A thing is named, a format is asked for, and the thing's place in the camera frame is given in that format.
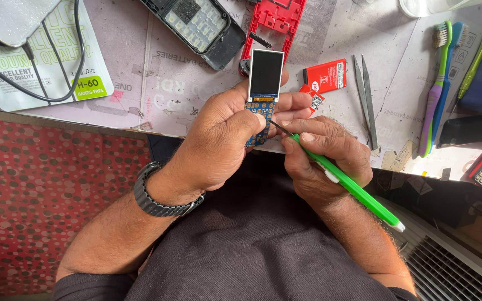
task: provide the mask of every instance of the red battery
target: red battery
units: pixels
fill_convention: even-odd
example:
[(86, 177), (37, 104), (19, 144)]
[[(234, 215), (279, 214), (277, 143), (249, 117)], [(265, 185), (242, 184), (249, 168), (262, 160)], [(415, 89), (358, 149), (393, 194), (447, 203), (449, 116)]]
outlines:
[(329, 92), (347, 85), (345, 59), (335, 60), (303, 70), (304, 83), (318, 93)]
[(316, 91), (314, 91), (312, 88), (310, 88), (307, 85), (303, 85), (300, 88), (299, 92), (308, 93), (312, 97), (312, 104), (310, 105), (310, 110), (312, 111), (312, 113), (310, 114), (310, 117), (311, 117), (313, 113), (317, 111), (319, 105), (321, 105), (321, 102), (323, 102), (325, 98), (319, 95)]

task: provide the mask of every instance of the cardboard work surface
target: cardboard work surface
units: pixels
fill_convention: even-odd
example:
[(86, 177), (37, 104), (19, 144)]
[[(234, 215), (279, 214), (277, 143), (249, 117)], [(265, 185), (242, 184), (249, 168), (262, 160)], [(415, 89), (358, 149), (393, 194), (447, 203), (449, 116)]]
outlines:
[[(246, 31), (252, 15), (251, 3), (220, 2)], [(182, 137), (211, 95), (243, 79), (237, 71), (241, 51), (224, 70), (214, 71), (137, 0), (85, 0), (84, 4), (115, 92), (104, 98), (20, 113)], [(352, 63), (353, 55), (363, 54), (370, 73), (380, 145), (372, 152), (371, 165), (436, 178), (442, 178), (445, 170), (444, 179), (449, 174), (449, 179), (461, 180), (482, 153), (482, 144), (433, 149), (424, 159), (417, 153), (427, 93), (440, 60), (439, 51), (431, 47), (433, 26), (447, 19), (468, 24), (470, 36), (464, 47), (454, 52), (452, 87), (443, 124), (482, 39), (482, 5), (411, 19), (399, 10), (398, 0), (376, 1), (367, 6), (352, 0), (309, 0), (285, 65), (290, 80), (281, 91), (298, 91), (304, 68), (345, 58), (346, 87), (323, 93), (325, 101), (314, 116), (335, 119), (359, 141), (367, 143)], [(258, 35), (276, 45), (284, 39), (261, 27)], [(263, 48), (256, 42), (253, 47)], [(282, 151), (278, 138), (259, 148)]]

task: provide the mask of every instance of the barcode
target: barcode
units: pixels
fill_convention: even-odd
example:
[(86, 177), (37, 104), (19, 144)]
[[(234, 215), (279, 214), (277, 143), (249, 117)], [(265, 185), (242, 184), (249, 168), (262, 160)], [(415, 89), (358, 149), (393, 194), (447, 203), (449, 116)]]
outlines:
[(338, 89), (343, 88), (343, 63), (338, 63)]
[(319, 107), (319, 105), (321, 104), (321, 102), (323, 102), (323, 99), (321, 99), (319, 96), (317, 95), (313, 95), (312, 97), (312, 109), (314, 110), (317, 110), (317, 108)]

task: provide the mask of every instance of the black phone case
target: black phone case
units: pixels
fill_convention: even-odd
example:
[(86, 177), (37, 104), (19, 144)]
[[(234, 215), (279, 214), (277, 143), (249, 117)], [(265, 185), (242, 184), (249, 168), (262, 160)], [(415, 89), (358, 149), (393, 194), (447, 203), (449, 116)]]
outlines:
[(482, 142), (482, 115), (447, 120), (437, 148), (476, 142)]

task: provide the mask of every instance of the watch strap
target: watch strap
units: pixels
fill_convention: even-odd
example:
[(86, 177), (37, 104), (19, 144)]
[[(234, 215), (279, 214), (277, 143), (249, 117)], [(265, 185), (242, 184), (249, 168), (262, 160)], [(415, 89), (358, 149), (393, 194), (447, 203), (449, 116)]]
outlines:
[(163, 166), (163, 162), (155, 161), (147, 164), (141, 170), (138, 174), (137, 181), (135, 182), (135, 187), (133, 188), (135, 200), (144, 212), (153, 216), (184, 216), (204, 201), (204, 195), (206, 193), (203, 193), (196, 200), (185, 205), (167, 206), (156, 202), (150, 197), (150, 194), (148, 194), (148, 191), (146, 190), (146, 179), (153, 171), (156, 171)]

